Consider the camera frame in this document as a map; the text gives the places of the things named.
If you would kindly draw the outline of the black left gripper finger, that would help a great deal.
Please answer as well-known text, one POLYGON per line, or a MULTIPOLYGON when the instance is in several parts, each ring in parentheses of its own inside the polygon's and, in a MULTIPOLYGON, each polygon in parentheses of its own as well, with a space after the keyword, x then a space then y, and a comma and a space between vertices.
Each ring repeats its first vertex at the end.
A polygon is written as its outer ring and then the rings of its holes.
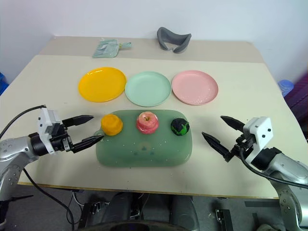
POLYGON ((62 121, 64 127, 71 127, 71 126, 79 126, 82 124, 87 123, 88 121, 92 120, 94 116, 92 115, 79 115, 75 117, 71 117, 62 121))
POLYGON ((104 137, 104 135, 95 135, 95 136, 91 136, 91 137, 88 137, 86 139, 83 139, 81 142, 73 144, 72 147, 71 147, 71 151, 73 153, 78 153, 80 151, 88 149, 91 146, 98 143, 100 140, 102 140, 103 137, 104 137))

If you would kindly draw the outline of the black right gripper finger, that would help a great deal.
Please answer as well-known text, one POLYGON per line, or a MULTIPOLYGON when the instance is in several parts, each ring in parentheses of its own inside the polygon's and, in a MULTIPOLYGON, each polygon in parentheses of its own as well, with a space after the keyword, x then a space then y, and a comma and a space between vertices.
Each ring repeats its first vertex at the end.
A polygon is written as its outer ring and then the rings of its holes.
POLYGON ((226 147, 224 147, 218 139, 205 132, 202 132, 202 136, 211 148, 213 148, 215 151, 222 155, 226 162, 229 162, 233 158, 231 152, 226 147))
POLYGON ((243 128, 245 124, 242 123, 241 121, 235 118, 232 118, 230 116, 225 116, 225 115, 222 115, 220 118, 231 128, 238 130, 240 132, 243 132, 243 128))

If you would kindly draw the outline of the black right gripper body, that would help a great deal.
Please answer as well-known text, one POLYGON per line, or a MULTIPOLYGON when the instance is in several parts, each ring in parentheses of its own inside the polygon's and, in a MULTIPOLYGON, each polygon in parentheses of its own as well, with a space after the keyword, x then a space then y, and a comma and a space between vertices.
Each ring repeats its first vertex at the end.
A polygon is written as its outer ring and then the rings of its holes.
POLYGON ((244 158, 247 158, 253 150, 253 138, 252 137, 245 138, 244 135, 242 134, 240 137, 236 139, 236 144, 232 148, 231 154, 240 158, 240 148, 244 149, 243 156, 244 158))

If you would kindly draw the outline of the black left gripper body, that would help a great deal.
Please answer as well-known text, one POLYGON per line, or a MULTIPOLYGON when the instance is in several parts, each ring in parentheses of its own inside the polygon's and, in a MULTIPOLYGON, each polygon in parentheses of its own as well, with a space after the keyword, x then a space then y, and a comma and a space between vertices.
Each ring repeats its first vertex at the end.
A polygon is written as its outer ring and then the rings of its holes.
POLYGON ((71 138, 63 124, 56 124, 51 132, 51 145, 55 151, 71 151, 71 138))

